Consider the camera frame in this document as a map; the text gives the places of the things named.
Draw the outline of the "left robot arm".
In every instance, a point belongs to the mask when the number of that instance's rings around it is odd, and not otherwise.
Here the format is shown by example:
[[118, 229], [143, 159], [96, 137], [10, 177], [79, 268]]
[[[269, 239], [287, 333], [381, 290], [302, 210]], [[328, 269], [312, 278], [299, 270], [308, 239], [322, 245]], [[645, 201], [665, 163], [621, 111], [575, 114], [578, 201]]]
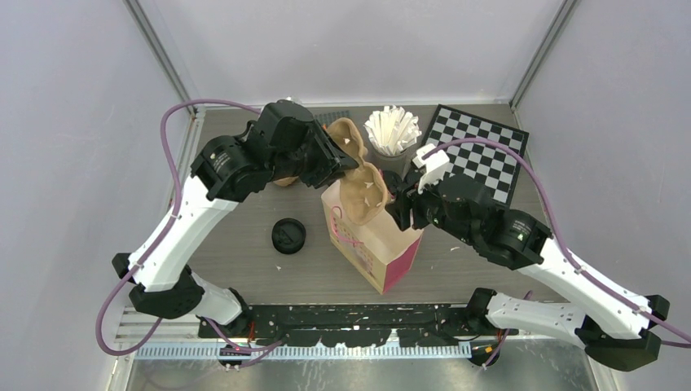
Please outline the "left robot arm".
[[307, 108], [289, 100], [267, 104], [242, 134], [211, 139], [176, 191], [168, 217], [140, 249], [113, 259], [118, 274], [134, 285], [134, 308], [161, 319], [194, 314], [213, 320], [228, 336], [243, 336], [250, 324], [245, 303], [237, 291], [193, 272], [193, 253], [227, 214], [268, 183], [297, 177], [320, 188], [357, 166]]

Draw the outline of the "yellow pink paper bag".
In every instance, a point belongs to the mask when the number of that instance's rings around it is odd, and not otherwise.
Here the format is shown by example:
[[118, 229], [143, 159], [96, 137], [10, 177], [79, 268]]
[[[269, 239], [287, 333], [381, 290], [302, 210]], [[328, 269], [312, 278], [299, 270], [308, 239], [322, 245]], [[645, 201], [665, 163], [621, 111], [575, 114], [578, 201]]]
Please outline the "yellow pink paper bag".
[[334, 246], [380, 294], [388, 292], [412, 268], [424, 232], [399, 230], [387, 212], [354, 224], [345, 214], [339, 182], [322, 193], [321, 201]]

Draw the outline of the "single brown pulp carrier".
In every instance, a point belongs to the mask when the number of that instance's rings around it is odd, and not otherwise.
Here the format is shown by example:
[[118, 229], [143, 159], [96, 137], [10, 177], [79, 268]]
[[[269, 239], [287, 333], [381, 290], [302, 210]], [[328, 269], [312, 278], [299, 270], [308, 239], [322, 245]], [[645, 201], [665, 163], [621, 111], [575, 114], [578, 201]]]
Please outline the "single brown pulp carrier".
[[358, 164], [340, 180], [339, 196], [347, 217], [355, 225], [362, 226], [382, 212], [390, 200], [385, 181], [379, 169], [365, 160], [368, 149], [359, 128], [350, 118], [335, 120], [326, 132]]

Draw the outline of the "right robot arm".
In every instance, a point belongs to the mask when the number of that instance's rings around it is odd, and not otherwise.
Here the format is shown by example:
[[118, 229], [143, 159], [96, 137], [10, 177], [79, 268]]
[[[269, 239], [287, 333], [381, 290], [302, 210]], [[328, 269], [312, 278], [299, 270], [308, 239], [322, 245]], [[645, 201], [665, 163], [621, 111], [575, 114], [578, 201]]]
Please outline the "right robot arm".
[[385, 209], [399, 229], [435, 226], [490, 263], [529, 276], [563, 298], [538, 303], [477, 288], [464, 311], [470, 331], [519, 329], [550, 336], [618, 371], [657, 360], [662, 341], [652, 331], [652, 317], [667, 316], [667, 299], [629, 292], [575, 255], [564, 256], [547, 226], [498, 204], [486, 186], [463, 174], [435, 184], [421, 177], [417, 171], [384, 174], [393, 197]]

